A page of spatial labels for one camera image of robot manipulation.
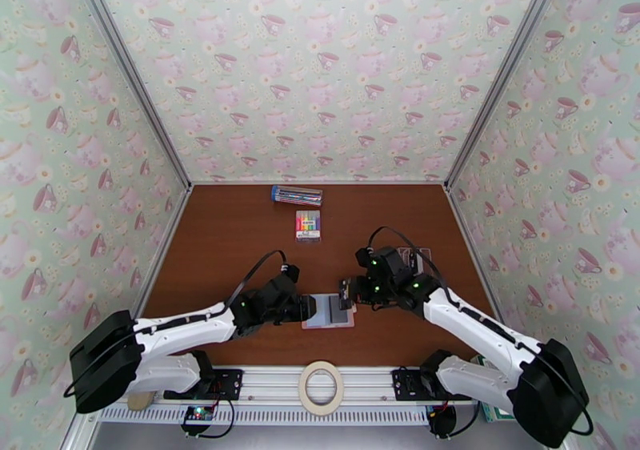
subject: floral wallpaper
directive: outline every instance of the floral wallpaper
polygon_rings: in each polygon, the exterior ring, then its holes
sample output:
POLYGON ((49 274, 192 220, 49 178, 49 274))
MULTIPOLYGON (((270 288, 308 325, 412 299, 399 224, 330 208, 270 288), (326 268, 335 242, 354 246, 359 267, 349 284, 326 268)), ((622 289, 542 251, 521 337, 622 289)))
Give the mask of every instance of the floral wallpaper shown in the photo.
POLYGON ((0 0, 0 448, 58 448, 70 349, 132 307, 181 183, 83 0, 0 0))
POLYGON ((195 181, 442 181, 529 0, 107 0, 195 181))
POLYGON ((508 323, 566 343, 640 448, 640 0, 553 0, 454 194, 508 323))

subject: wooden table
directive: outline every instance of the wooden table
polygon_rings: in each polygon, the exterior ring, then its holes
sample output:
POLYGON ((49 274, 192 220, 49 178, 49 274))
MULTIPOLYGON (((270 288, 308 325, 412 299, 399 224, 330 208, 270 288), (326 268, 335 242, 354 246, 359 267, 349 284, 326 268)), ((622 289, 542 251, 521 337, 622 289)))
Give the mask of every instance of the wooden table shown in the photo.
MULTIPOLYGON (((195 187, 171 244, 145 316, 175 315, 229 297, 260 257, 282 249, 301 269, 300 293, 337 292, 341 278, 363 274, 354 253, 380 225, 430 247, 433 261, 462 298, 490 313, 471 258, 440 186, 324 185, 322 241, 294 240, 295 212, 270 200, 269 186, 195 187)), ((375 246, 402 245, 381 233, 375 246)), ((261 287, 277 274, 279 257, 252 279, 261 287)), ((302 330, 299 323, 264 326, 256 334, 206 347, 214 364, 419 365, 438 348, 469 358, 463 342, 400 309, 360 306, 355 327, 302 330)))

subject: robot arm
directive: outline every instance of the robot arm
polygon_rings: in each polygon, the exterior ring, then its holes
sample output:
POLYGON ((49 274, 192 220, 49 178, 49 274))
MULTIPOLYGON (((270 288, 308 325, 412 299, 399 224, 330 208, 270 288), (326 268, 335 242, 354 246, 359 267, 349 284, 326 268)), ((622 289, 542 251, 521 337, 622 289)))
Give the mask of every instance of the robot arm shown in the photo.
POLYGON ((296 292, 298 273, 285 264, 260 290, 182 315, 134 320, 128 311, 114 313, 71 351, 74 383, 65 396, 75 396, 78 412, 87 413, 131 392, 191 389, 210 363, 170 354, 247 336, 264 323, 301 322, 315 314, 315 300, 296 292))
POLYGON ((472 307, 448 288, 426 258, 437 277, 415 273, 392 247, 367 247, 356 258, 366 276, 343 282, 348 300, 411 311, 453 333, 497 368, 436 351, 421 366, 422 382, 433 399, 461 394, 492 404, 513 414, 533 438, 553 448, 562 444, 583 412, 587 415, 589 396, 563 344, 553 339, 543 344, 472 307))

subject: teapot pattern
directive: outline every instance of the teapot pattern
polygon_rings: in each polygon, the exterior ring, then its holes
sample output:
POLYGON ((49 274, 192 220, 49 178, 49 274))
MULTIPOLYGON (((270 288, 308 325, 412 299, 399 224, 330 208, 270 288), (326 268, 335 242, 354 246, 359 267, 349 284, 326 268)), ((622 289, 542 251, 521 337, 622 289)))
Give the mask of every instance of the teapot pattern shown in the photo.
MULTIPOLYGON (((528 1, 107 4, 192 180, 433 182, 451 168, 528 1), (320 156, 318 137, 332 138, 320 156), (390 155, 398 137, 408 146, 390 155)), ((626 14, 633 21, 633 7, 626 14)))
MULTIPOLYGON (((0 448, 57 448, 74 414, 69 350, 133 307, 182 185, 83 0, 2 9, 0 448)), ((165 80, 190 64, 160 48, 148 63, 165 80)), ((205 126, 176 115, 185 131, 205 126)))
POLYGON ((452 185, 505 319, 571 350, 594 448, 640 448, 639 23, 554 0, 452 185))

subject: masking tape roll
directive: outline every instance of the masking tape roll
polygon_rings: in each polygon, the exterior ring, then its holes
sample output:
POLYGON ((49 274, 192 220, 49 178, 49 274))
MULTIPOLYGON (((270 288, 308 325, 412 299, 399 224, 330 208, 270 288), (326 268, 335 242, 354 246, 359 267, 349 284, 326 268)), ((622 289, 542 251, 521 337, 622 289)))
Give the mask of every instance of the masking tape roll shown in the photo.
POLYGON ((302 406, 311 414, 316 416, 327 416, 334 412, 340 406, 342 397, 345 394, 345 384, 342 382, 342 376, 338 369, 333 365, 319 360, 305 367, 298 381, 298 394, 302 406), (335 382, 334 398, 326 404, 314 403, 306 392, 306 383, 309 378, 317 372, 326 372, 335 382))

